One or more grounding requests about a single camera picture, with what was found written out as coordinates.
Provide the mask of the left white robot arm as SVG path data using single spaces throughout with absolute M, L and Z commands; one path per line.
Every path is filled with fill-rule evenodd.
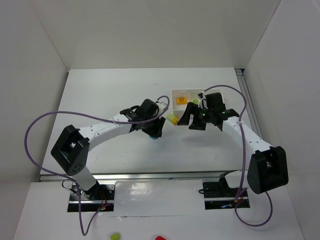
M 51 155 L 89 199 L 97 199 L 105 195 L 106 189 L 86 166 L 89 152 L 112 138 L 134 131 L 142 131 L 153 139 L 160 138 L 166 121 L 162 115 L 168 108 L 165 102 L 145 99 L 141 105 L 124 109 L 108 121 L 81 128 L 68 125 L 54 144 Z

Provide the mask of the orange lego brick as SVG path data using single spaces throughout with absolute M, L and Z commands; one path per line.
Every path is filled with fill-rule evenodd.
M 177 97 L 176 98 L 176 104 L 177 105 L 186 105 L 188 103 L 187 97 Z

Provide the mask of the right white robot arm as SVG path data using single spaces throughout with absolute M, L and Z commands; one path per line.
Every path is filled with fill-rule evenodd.
M 230 189 L 251 189 L 255 194 L 285 186 L 289 182 L 287 156 L 281 146 L 272 146 L 240 121 L 234 109 L 226 109 L 221 93 L 204 95 L 199 104 L 189 102 L 177 122 L 191 130 L 204 131 L 213 124 L 245 151 L 245 170 L 221 174 Z

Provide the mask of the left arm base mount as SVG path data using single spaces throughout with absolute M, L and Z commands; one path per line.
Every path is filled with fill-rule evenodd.
M 114 211 L 114 198 L 115 198 L 115 183 L 108 182 L 107 184 L 100 184 L 102 190 L 95 193 L 94 196 L 87 195 L 84 191 L 81 192 L 81 211 L 82 212 L 96 212 L 99 208 L 101 212 Z M 79 212 L 79 197 L 77 194 L 77 187 L 73 184 L 71 187 L 64 187 L 69 190 L 69 200 L 67 212 Z

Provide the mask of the yellow green lego stack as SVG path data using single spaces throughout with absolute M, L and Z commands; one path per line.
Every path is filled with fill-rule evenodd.
M 174 126 L 176 126 L 179 121 L 179 119 L 173 113 L 167 115 L 167 120 Z

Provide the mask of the green lego brick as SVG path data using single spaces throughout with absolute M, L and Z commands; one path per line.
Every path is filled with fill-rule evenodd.
M 194 98 L 194 99 L 192 100 L 192 103 L 194 103 L 194 104 L 198 105 L 198 104 L 200 103 L 200 100 L 199 100 L 199 99 L 195 99 L 195 98 Z

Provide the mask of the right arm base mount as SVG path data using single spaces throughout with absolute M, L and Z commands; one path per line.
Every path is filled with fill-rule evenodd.
M 198 193 L 204 197 L 205 210 L 234 209 L 237 188 L 229 188 L 219 182 L 203 182 Z

